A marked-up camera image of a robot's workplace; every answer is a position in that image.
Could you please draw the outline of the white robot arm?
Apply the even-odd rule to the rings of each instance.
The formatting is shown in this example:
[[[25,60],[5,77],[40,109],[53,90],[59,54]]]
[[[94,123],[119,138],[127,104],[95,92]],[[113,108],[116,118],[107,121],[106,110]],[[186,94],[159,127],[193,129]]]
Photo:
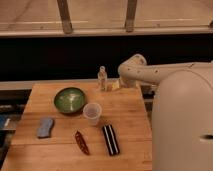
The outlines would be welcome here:
[[[213,61],[149,65],[135,54],[118,66],[119,86],[157,86],[153,171],[213,171]]]

